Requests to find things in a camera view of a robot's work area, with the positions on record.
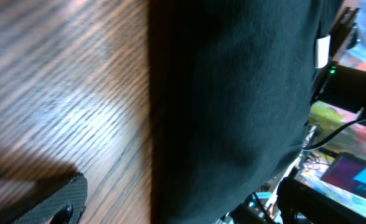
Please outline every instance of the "black fabric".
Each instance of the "black fabric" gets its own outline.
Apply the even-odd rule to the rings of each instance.
[[[176,3],[160,223],[212,223],[299,154],[322,9],[339,6]]]

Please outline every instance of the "green fabric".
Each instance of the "green fabric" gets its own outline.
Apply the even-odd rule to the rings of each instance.
[[[160,223],[211,224],[299,154],[325,4],[177,2]]]

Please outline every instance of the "wooden table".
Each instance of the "wooden table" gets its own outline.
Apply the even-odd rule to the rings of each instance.
[[[158,5],[0,0],[0,208],[79,170],[82,223],[149,223],[162,114],[150,117],[151,101],[160,108],[150,80],[162,80],[149,76],[148,9]]]

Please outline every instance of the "white tag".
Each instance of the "white tag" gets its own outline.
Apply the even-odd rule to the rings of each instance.
[[[315,67],[323,68],[328,63],[329,51],[330,51],[330,35],[316,40],[316,51],[315,51]]]

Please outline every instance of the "brown wooden surface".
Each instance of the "brown wooden surface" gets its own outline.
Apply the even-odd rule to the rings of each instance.
[[[149,223],[148,0],[0,0],[0,208],[88,179],[82,223]]]

